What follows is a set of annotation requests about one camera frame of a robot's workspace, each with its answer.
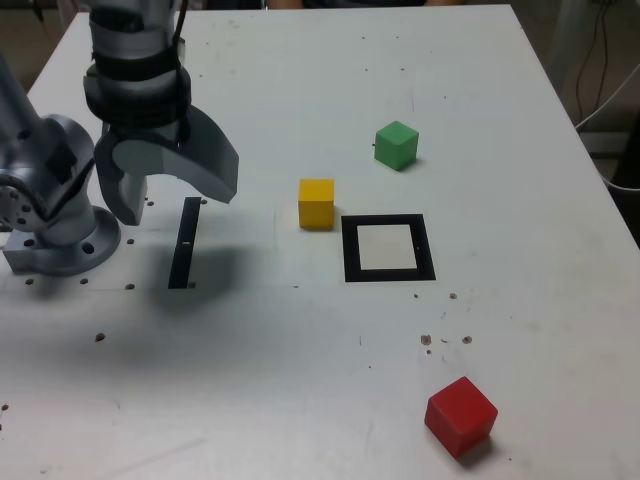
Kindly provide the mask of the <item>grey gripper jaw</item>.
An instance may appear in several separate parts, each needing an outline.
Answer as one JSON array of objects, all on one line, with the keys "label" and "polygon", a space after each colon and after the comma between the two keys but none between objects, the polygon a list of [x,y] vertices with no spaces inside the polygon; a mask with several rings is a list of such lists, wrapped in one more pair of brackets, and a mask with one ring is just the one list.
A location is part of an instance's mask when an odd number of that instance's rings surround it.
[{"label": "grey gripper jaw", "polygon": [[147,194],[147,180],[123,171],[113,159],[118,143],[112,132],[105,133],[94,150],[94,160],[103,199],[113,215],[124,225],[141,222]]},{"label": "grey gripper jaw", "polygon": [[231,142],[208,115],[194,106],[177,121],[177,146],[140,140],[119,142],[113,153],[116,165],[135,176],[173,176],[205,197],[230,203],[237,193],[239,167],[239,155]]}]

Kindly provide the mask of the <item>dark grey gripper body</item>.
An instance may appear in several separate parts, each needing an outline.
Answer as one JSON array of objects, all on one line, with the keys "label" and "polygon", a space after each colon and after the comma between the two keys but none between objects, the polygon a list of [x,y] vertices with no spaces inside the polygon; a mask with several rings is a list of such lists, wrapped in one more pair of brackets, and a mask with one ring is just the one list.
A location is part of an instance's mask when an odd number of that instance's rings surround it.
[{"label": "dark grey gripper body", "polygon": [[180,139],[180,123],[176,121],[159,127],[127,127],[104,124],[102,133],[102,145],[117,144],[126,140],[140,140],[164,146],[177,146]]}]

